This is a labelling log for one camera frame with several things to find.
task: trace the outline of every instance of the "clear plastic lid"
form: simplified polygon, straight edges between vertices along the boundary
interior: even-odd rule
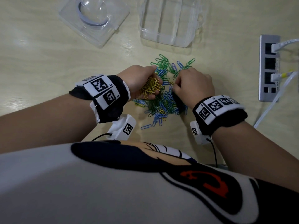
[[[87,41],[103,46],[130,13],[121,0],[63,0],[59,17]]]
[[[203,26],[206,9],[201,0],[142,0],[140,36],[159,43],[187,47]]]

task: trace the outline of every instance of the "table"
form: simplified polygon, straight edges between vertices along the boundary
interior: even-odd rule
[[[207,21],[188,48],[143,40],[139,35],[138,0],[124,0],[131,12],[102,49],[82,39],[57,17],[60,0],[2,0],[0,12],[0,115],[67,93],[95,73],[117,74],[134,65],[146,66],[162,53],[210,74],[216,94],[226,94],[246,106],[253,124],[269,103],[258,101],[259,37],[299,37],[299,0],[206,0]],[[298,70],[298,44],[281,53],[281,71]],[[187,116],[170,115],[163,126],[146,130],[152,122],[132,102],[124,113],[137,120],[129,140],[164,144],[184,151],[202,163],[214,163],[211,145],[199,146]],[[299,158],[298,79],[288,86],[258,130]],[[106,133],[99,124],[85,140]],[[217,152],[219,163],[221,155]]]

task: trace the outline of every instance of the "black wrist strap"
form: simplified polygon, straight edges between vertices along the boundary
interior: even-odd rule
[[[123,80],[116,75],[91,76],[76,85],[69,94],[80,99],[92,100],[99,114],[99,123],[117,120],[129,100]]]
[[[232,127],[247,117],[244,107],[229,96],[219,95],[201,100],[193,113],[203,135],[211,136],[219,127]]]

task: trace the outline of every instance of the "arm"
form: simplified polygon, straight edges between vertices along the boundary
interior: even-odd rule
[[[194,68],[180,72],[173,90],[191,109],[215,96],[210,75]],[[299,192],[299,161],[248,123],[220,127],[212,138],[231,171]]]
[[[144,98],[140,89],[155,66],[131,66],[118,76],[128,85],[131,99]],[[155,99],[154,94],[148,99]],[[91,101],[69,94],[0,117],[0,153],[83,140],[96,126]]]

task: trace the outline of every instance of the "pile of paper clips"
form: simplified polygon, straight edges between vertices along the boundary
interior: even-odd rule
[[[188,69],[195,59],[190,60],[184,66],[180,61],[177,61],[177,65],[179,66],[179,70],[177,69],[174,63],[170,64],[169,60],[163,56],[159,55],[159,58],[156,58],[157,63],[151,62],[151,65],[156,65],[157,69],[155,73],[163,80],[163,84],[160,85],[158,80],[155,78],[149,78],[146,85],[142,88],[141,93],[144,94],[145,99],[147,99],[147,93],[152,94],[155,90],[159,90],[160,93],[156,95],[154,100],[140,100],[134,99],[134,104],[139,107],[147,107],[144,113],[148,113],[148,117],[154,116],[154,121],[152,124],[145,125],[141,127],[141,129],[147,129],[150,127],[154,127],[157,123],[159,126],[162,126],[163,121],[166,120],[169,114],[179,115],[182,112],[185,112],[185,115],[188,112],[188,107],[185,106],[184,109],[180,109],[177,107],[174,98],[172,96],[172,85],[173,82],[170,82],[170,78],[167,77],[167,73],[173,74],[173,79],[175,79],[180,70]],[[165,86],[169,85],[169,90],[165,90]]]

